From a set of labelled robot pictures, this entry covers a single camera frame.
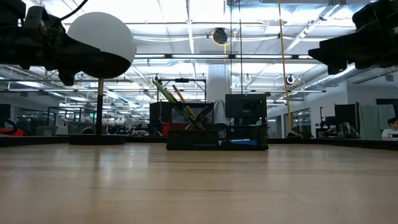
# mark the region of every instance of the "wooden floor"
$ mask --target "wooden floor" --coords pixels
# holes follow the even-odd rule
[[[0,148],[0,223],[398,223],[398,152]]]

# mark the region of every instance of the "yellow pole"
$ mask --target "yellow pole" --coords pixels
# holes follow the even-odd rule
[[[282,0],[278,0],[280,44],[282,47],[282,66],[284,68],[285,96],[286,96],[286,103],[287,103],[287,122],[289,123],[289,131],[292,131],[292,115],[290,114],[290,102],[289,102],[289,94],[287,92],[287,80],[286,80],[286,69],[285,69],[285,47],[284,47],[284,35],[282,32],[282,14],[280,12],[280,2],[281,1]]]

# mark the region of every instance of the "round black base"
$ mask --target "round black base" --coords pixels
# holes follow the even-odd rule
[[[126,143],[126,136],[118,134],[70,134],[69,144],[72,145],[92,145],[92,146],[109,146],[120,145]]]

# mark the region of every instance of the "person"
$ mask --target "person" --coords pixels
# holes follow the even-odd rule
[[[385,129],[381,134],[385,141],[398,141],[398,118],[391,118],[388,121],[389,129]]]

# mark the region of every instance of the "white sphere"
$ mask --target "white sphere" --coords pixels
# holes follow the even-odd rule
[[[91,12],[78,17],[69,27],[68,35],[103,52],[104,63],[83,71],[93,77],[122,75],[136,56],[136,43],[130,29],[107,13]]]

